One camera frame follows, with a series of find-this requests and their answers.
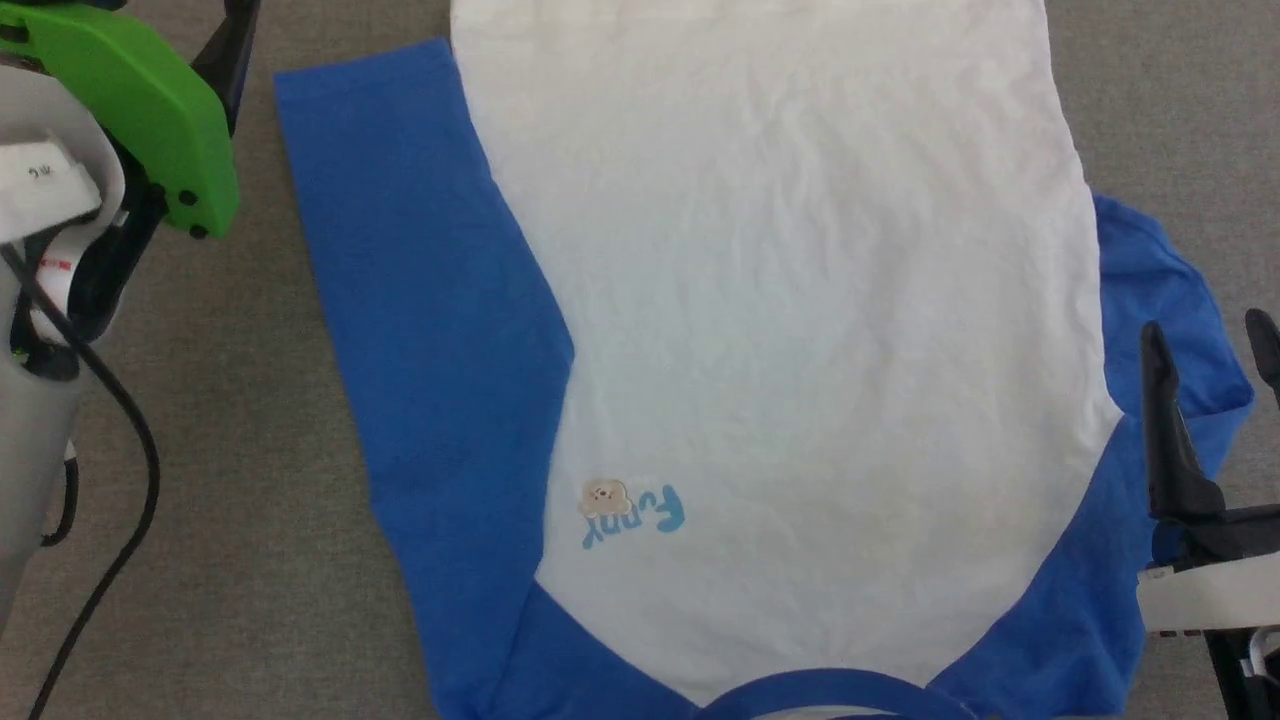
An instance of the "black cable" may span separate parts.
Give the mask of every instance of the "black cable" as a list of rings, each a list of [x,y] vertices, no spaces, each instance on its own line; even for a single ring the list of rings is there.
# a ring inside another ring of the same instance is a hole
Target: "black cable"
[[[76,524],[76,502],[79,498],[79,461],[70,457],[63,461],[65,473],[65,489],[63,491],[63,516],[58,520],[58,529],[54,534],[40,538],[41,547],[54,547],[67,539]]]
[[[147,530],[151,529],[151,521],[155,519],[156,503],[160,501],[160,452],[156,450],[156,441],[151,436],[151,428],[147,427],[147,419],[138,410],[138,405],[129,396],[129,391],[124,389],[120,380],[116,379],[115,373],[106,366],[106,363],[97,356],[97,352],[84,342],[76,329],[72,327],[70,320],[67,319],[54,301],[49,299],[45,290],[40,287],[40,282],[36,281],[36,275],[31,272],[27,264],[23,261],[22,256],[18,255],[18,250],[13,245],[5,245],[0,247],[0,256],[4,258],[9,269],[18,278],[18,283],[22,286],[23,292],[31,296],[36,302],[36,306],[49,318],[58,332],[61,333],[67,345],[79,355],[81,360],[88,365],[97,379],[102,383],[115,402],[119,404],[120,410],[129,419],[129,424],[133,425],[134,432],[138,434],[138,441],[142,442],[142,452],[146,455],[147,460],[147,498],[142,506],[142,516],[138,518],[138,525],[134,528],[133,534],[129,536],[128,542],[120,548],[119,555],[102,574],[102,579],[97,582],[93,592],[84,601],[84,607],[81,609],[79,615],[76,616],[76,621],[72,623],[70,630],[67,632],[67,638],[63,639],[61,647],[58,648],[58,655],[54,657],[52,665],[49,667],[49,674],[45,675],[45,683],[40,687],[40,694],[36,696],[36,703],[31,707],[31,714],[27,716],[28,720],[38,720],[45,712],[45,706],[49,705],[49,697],[54,692],[54,685],[58,684],[58,676],[63,674],[63,667],[67,666],[67,660],[70,657],[72,651],[76,648],[76,641],[79,639],[81,633],[84,632],[84,625],[88,624],[90,619],[93,616],[93,611],[97,610],[100,602],[102,602],[102,596],[111,587],[115,577],[120,574],[124,565],[133,557],[133,553],[142,544],[142,541],[147,537]]]

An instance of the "bear face print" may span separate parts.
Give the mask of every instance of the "bear face print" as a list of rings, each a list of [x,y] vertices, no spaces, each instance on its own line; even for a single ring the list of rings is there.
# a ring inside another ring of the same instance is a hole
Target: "bear face print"
[[[626,515],[631,512],[631,498],[627,497],[622,480],[591,480],[582,488],[582,502],[577,505],[577,510],[588,519]]]

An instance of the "gray floor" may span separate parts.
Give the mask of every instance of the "gray floor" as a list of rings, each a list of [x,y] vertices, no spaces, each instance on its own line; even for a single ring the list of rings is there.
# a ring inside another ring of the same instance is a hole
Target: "gray floor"
[[[215,0],[136,0],[193,53]],[[86,632],[46,717],[434,717],[396,565],[307,268],[273,72],[440,33],[444,0],[266,0],[237,137],[244,208],[225,242],[157,238],[106,346],[156,428],[165,495],[147,544]],[[1280,311],[1280,4],[1050,0],[1055,65],[1092,182],[1160,217],[1240,318]],[[101,392],[77,443],[72,539],[32,564],[0,644],[0,717],[49,659],[141,507],[136,441]],[[1277,502],[1263,402],[1222,474]],[[1194,641],[1152,641],[1134,719],[1222,715]]]

